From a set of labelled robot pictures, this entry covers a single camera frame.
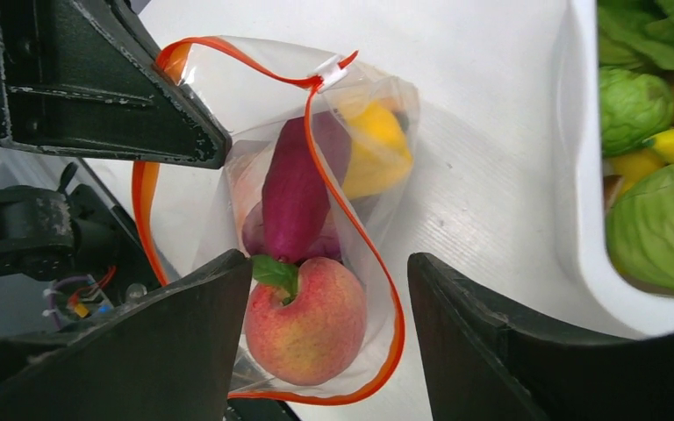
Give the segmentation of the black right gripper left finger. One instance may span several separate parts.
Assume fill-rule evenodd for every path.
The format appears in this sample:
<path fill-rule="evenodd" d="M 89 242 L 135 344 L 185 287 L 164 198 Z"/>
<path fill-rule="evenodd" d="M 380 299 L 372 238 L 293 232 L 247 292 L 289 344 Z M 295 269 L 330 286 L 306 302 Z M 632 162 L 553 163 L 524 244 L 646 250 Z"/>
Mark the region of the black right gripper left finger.
<path fill-rule="evenodd" d="M 220 420 L 252 264 L 230 250 L 59 332 L 0 338 L 0 420 Z"/>

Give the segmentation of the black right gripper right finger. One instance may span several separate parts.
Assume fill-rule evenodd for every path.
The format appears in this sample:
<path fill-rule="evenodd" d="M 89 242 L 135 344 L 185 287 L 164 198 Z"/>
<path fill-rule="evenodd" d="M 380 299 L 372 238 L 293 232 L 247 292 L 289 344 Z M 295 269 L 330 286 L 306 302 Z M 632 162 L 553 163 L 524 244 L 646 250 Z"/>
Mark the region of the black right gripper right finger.
<path fill-rule="evenodd" d="M 674 333 L 624 339 L 549 317 L 430 253 L 407 262 L 436 420 L 674 420 Z"/>

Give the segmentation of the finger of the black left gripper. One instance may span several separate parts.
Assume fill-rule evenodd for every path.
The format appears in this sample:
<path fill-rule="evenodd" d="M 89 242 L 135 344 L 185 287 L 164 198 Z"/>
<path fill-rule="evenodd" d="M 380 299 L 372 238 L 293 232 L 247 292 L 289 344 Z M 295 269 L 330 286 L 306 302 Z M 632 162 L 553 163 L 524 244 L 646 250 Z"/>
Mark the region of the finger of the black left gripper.
<path fill-rule="evenodd" d="M 232 140 L 127 1 L 0 1 L 0 147 L 220 168 Z"/>

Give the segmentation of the large pink peach toy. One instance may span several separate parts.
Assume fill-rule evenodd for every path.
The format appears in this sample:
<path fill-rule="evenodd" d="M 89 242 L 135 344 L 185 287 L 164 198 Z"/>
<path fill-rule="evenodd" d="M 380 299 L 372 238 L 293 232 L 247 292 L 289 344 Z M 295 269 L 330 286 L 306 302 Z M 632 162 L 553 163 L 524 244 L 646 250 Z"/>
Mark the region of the large pink peach toy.
<path fill-rule="evenodd" d="M 255 255 L 243 331 L 255 362 L 296 386 L 318 386 L 345 371 L 367 330 L 367 297 L 339 261 L 301 265 Z"/>

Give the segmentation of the purple sweet potato toy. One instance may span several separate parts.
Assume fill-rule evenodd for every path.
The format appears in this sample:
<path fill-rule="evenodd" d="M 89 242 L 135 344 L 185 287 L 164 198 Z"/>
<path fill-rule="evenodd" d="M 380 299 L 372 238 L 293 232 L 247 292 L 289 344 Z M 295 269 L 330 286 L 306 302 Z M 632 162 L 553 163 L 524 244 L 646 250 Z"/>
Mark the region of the purple sweet potato toy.
<path fill-rule="evenodd" d="M 306 139 L 304 117 L 288 120 L 276 141 L 262 187 L 262 210 L 269 206 L 287 216 L 296 211 L 310 216 L 330 211 L 329 193 Z"/>

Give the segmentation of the yellow bell pepper toy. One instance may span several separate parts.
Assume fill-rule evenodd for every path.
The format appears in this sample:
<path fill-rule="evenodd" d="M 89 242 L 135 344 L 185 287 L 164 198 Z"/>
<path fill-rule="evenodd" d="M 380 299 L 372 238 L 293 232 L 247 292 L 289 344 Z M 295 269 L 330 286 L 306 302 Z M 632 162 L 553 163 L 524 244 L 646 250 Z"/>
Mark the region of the yellow bell pepper toy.
<path fill-rule="evenodd" d="M 342 189 L 349 199 L 375 196 L 402 182 L 413 166 L 407 137 L 394 112 L 379 101 L 341 104 L 352 138 Z"/>

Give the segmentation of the clear zip bag orange zipper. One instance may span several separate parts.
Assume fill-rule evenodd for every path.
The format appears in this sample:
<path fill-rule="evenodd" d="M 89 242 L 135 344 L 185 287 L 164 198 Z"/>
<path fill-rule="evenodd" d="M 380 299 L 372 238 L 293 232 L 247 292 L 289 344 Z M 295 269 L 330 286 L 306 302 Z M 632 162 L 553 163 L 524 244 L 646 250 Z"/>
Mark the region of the clear zip bag orange zipper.
<path fill-rule="evenodd" d="M 405 344 L 405 317 L 379 252 L 414 166 L 419 91 L 347 56 L 265 39 L 179 39 L 154 63 L 175 88 L 242 119 L 215 190 L 172 180 L 148 159 L 132 176 L 133 216 L 162 285 L 154 195 L 208 197 L 199 257 L 253 263 L 229 394 L 335 406 L 375 394 Z"/>

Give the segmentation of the purple onion toy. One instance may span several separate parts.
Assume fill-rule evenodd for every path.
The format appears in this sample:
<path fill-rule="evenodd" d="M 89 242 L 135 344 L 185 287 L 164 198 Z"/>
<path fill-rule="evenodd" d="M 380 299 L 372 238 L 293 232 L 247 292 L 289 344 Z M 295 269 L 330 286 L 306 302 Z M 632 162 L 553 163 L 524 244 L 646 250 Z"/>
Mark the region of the purple onion toy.
<path fill-rule="evenodd" d="M 298 210 L 287 216 L 257 203 L 245 217 L 241 244 L 250 255 L 267 254 L 275 260 L 300 264 L 315 257 L 341 261 L 341 243 L 333 213 L 314 216 Z"/>

